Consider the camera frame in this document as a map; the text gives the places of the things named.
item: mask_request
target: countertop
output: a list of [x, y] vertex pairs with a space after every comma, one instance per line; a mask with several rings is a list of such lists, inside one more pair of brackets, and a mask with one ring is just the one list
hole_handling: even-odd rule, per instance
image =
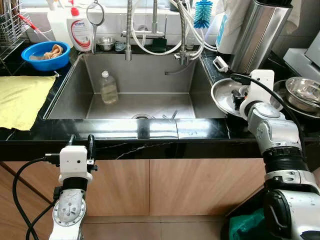
[[[23, 63], [21, 46], [6, 61], [15, 75], [52, 76]], [[77, 57], [72, 51], [71, 61]], [[212, 83], [230, 76], [218, 72], [212, 64], [216, 54], [203, 52], [207, 73]], [[43, 119], [43, 116], [64, 81], [70, 67], [57, 70], [61, 75], [49, 91], [30, 131], [0, 128], [0, 161], [28, 161], [45, 153], [58, 153], [71, 134], [76, 144], [85, 144], [89, 134], [96, 138], [98, 160], [107, 159], [170, 159], [170, 158], [260, 158], [260, 152], [247, 122], [234, 116], [218, 119]], [[275, 81], [294, 74], [285, 63], [271, 53], [264, 69], [275, 71]], [[318, 120], [298, 116], [304, 130], [307, 161], [311, 170], [320, 167], [317, 150], [320, 146]]]

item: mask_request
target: yellow towel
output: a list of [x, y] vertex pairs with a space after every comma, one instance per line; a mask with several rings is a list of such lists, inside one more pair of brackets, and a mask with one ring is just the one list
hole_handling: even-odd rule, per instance
[[0, 127], [28, 131], [56, 76], [1, 76]]

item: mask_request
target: sink basin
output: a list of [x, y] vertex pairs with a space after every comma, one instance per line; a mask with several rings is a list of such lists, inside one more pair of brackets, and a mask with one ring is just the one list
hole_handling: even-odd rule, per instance
[[[184, 66], [173, 55], [85, 53], [78, 56], [44, 115], [45, 119], [224, 118], [210, 96], [202, 59]], [[106, 105], [101, 72], [116, 79], [119, 99]]]

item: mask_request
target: blue bowl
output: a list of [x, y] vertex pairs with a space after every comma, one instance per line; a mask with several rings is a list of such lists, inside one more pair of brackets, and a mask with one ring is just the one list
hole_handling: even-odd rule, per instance
[[[49, 60], [30, 60], [30, 56], [41, 57], [45, 53], [50, 52], [52, 47], [58, 44], [63, 48], [63, 53], [60, 56]], [[21, 57], [26, 62], [30, 63], [36, 70], [47, 72], [47, 71], [55, 71], [57, 69], [63, 68], [65, 65], [69, 63], [69, 53], [70, 47], [68, 44], [62, 41], [45, 41], [34, 44], [28, 48], [26, 48], [22, 53]]]

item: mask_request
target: plastic bottle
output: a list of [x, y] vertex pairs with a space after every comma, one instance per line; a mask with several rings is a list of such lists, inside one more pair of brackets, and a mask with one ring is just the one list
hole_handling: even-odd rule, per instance
[[101, 98], [105, 104], [113, 104], [118, 101], [116, 80], [109, 75], [108, 71], [101, 73]]
[[80, 14], [79, 10], [72, 4], [71, 16], [66, 19], [66, 26], [74, 47], [80, 52], [87, 52], [92, 44], [92, 25], [89, 23], [85, 14]]
[[72, 48], [72, 43], [68, 29], [67, 29], [67, 11], [65, 9], [59, 9], [57, 6], [57, 0], [47, 0], [50, 11], [47, 14], [48, 21], [50, 23], [53, 35], [56, 41], [64, 42]]

